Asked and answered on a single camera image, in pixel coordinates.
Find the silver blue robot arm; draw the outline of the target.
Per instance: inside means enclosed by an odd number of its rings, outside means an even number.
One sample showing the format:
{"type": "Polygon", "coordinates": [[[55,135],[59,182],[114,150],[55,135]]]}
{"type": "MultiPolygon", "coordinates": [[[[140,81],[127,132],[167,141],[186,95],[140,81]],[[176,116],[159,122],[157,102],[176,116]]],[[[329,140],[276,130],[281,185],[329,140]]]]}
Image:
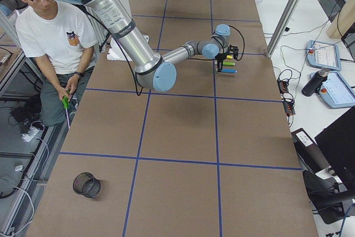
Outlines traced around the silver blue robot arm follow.
{"type": "Polygon", "coordinates": [[[227,55],[238,55],[238,48],[229,42],[230,27],[220,24],[209,41],[189,41],[161,55],[154,52],[120,0],[58,0],[88,6],[93,9],[112,38],[118,42],[135,63],[135,80],[143,88],[158,92],[170,90],[176,82],[175,65],[202,55],[217,60],[217,70],[227,55]]]}

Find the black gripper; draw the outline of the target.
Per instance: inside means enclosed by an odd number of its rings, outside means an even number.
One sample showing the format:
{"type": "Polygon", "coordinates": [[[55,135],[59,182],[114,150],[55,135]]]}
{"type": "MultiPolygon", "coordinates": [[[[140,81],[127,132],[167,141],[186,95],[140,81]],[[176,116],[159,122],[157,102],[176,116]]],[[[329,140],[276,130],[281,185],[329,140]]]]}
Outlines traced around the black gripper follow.
{"type": "Polygon", "coordinates": [[[219,53],[218,55],[215,56],[216,62],[216,72],[221,72],[223,69],[223,61],[227,58],[228,54],[227,53],[219,53]]]}

